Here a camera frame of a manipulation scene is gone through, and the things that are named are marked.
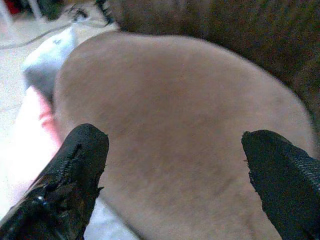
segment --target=white floor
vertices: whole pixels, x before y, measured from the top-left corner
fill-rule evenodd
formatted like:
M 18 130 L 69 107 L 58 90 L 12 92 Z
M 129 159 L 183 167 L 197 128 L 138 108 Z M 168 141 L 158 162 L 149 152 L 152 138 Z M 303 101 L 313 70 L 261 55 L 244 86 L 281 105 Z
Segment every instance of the white floor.
M 84 8 L 89 11 L 90 17 L 102 18 L 97 7 L 93 6 L 92 3 L 86 3 Z M 27 12 L 13 16 L 13 20 L 13 25 L 9 27 L 0 15 L 0 48 L 10 44 L 28 42 L 48 30 L 70 22 L 67 14 L 63 14 L 56 21 L 46 22 L 44 18 L 36 20 L 32 14 Z M 75 23 L 73 26 L 79 44 L 102 32 L 116 31 L 118 29 L 116 24 L 108 25 L 104 28 L 93 28 L 80 23 Z M 61 31 L 51 32 L 23 47 L 0 49 L 0 149 L 10 140 L 10 131 L 15 123 L 25 94 L 21 72 L 22 63 L 44 40 Z M 85 236 L 87 240 L 137 239 L 99 199 L 96 202 Z

